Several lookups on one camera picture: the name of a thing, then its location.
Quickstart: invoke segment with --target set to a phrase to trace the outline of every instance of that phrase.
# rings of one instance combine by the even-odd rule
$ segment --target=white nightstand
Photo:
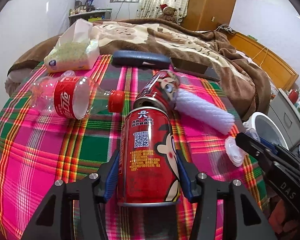
[[[268,117],[279,128],[289,149],[292,149],[300,141],[300,114],[280,88],[270,103]]]

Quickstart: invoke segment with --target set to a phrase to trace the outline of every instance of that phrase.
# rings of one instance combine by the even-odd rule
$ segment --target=can opening
[[[149,102],[149,101],[143,101],[142,106],[153,106],[153,107],[155,107],[155,105],[153,103]]]

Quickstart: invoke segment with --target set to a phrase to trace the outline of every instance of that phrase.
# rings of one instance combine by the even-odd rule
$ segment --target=headboard
[[[265,47],[242,33],[227,33],[227,37],[232,46],[250,58],[255,57]],[[290,90],[299,76],[286,62],[269,49],[268,51],[264,49],[253,61],[258,65],[263,61],[261,67],[272,79],[276,88]]]

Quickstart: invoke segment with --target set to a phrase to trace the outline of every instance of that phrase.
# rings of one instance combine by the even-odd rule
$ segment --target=bottle label
[[[76,119],[73,112],[73,95],[80,77],[64,77],[54,90],[54,108],[59,116]]]

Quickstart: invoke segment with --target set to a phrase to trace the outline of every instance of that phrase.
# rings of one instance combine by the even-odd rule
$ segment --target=white bucket
[[[243,123],[247,129],[253,128],[258,133],[259,137],[267,140],[268,142],[281,145],[289,150],[287,143],[275,123],[265,114],[255,112],[247,122]]]

